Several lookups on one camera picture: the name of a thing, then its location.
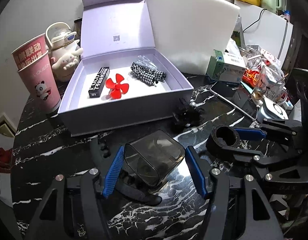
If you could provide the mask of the black white gingham scrunchie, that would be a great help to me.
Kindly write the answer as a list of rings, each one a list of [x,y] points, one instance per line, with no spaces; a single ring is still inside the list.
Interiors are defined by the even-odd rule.
[[[163,71],[154,70],[145,66],[136,64],[131,65],[133,75],[148,86],[155,86],[159,82],[164,82],[166,74]]]

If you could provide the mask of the black smartphone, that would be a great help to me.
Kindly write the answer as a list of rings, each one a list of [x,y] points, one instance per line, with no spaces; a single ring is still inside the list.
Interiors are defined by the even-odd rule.
[[[231,84],[217,81],[211,86],[210,91],[249,119],[256,120],[257,106],[251,99],[250,87],[243,82]]]

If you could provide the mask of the white foam board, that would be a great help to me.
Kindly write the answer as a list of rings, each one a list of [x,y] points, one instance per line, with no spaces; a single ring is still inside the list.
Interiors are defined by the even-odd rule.
[[[181,72],[205,75],[225,51],[240,8],[226,0],[146,0],[156,49]]]

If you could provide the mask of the smoky transparent square box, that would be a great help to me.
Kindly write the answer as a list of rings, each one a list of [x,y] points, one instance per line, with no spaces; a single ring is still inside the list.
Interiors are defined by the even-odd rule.
[[[124,146],[130,169],[148,186],[157,187],[185,157],[184,147],[162,130]]]

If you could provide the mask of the clear plastic hair clip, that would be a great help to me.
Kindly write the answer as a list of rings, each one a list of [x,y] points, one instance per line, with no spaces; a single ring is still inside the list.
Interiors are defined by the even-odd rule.
[[[146,67],[146,68],[150,68],[152,70],[158,69],[157,66],[144,55],[138,55],[137,61],[135,62],[135,64]]]

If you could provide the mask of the clear glass mug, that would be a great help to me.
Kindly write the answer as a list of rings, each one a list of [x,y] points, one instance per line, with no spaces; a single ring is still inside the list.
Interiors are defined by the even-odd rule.
[[[278,98],[283,94],[285,78],[285,75],[281,74],[281,72],[277,72],[268,66],[263,66],[251,94],[253,102],[258,107],[262,106],[264,98],[277,102]]]

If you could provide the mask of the red fringed cloth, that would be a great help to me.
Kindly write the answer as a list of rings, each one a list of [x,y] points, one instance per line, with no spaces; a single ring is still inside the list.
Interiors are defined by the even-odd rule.
[[[12,149],[0,148],[0,173],[10,173],[12,166]]]

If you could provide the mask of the black tape roll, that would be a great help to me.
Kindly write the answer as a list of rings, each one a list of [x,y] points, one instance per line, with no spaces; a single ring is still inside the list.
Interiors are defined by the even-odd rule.
[[[227,157],[232,150],[239,146],[240,137],[232,127],[219,125],[213,128],[207,142],[206,149],[214,157]]]

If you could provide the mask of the black lip gloss box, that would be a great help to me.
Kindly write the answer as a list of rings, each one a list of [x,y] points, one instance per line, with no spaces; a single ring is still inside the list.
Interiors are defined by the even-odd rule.
[[[90,98],[99,98],[102,92],[102,89],[105,86],[105,82],[110,73],[110,67],[101,67],[97,75],[95,76],[89,90]]]

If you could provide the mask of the green kettle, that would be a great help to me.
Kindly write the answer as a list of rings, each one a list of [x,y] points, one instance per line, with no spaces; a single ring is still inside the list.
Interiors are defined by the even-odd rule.
[[[261,7],[277,14],[282,9],[282,0],[262,0]]]

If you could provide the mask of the open lavender gift box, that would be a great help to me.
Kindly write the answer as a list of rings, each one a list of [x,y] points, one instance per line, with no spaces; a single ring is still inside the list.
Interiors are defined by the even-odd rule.
[[[155,48],[146,0],[82,0],[81,46],[83,54],[58,110],[72,136],[92,134],[172,116],[181,99],[189,101],[193,86]],[[145,56],[166,75],[148,86],[132,75],[131,65]],[[124,78],[129,90],[110,99],[103,88],[98,98],[88,89],[99,70],[110,69],[109,78]]]

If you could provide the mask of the white mini printer device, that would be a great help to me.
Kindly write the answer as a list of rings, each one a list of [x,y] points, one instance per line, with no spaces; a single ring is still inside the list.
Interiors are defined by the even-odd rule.
[[[262,106],[258,109],[256,115],[259,123],[262,123],[264,119],[288,120],[288,115],[281,106],[266,97],[263,98],[262,102]]]

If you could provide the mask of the red propeller fan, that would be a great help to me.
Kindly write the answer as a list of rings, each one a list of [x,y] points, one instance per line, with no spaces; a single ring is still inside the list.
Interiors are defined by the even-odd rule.
[[[115,75],[115,81],[111,78],[106,80],[105,86],[110,89],[109,96],[111,99],[120,99],[122,94],[126,94],[129,91],[129,84],[122,83],[124,77],[120,74]]]

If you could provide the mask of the upper pink paper cup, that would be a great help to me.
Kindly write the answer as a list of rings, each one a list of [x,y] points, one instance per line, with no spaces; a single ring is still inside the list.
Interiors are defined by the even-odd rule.
[[[15,49],[11,55],[18,70],[27,67],[48,51],[45,34],[40,34]]]

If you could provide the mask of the green white medicine box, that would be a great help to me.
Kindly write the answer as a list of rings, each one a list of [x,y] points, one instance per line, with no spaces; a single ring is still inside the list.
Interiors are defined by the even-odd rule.
[[[211,80],[238,84],[241,82],[245,70],[243,57],[214,49],[206,75]]]

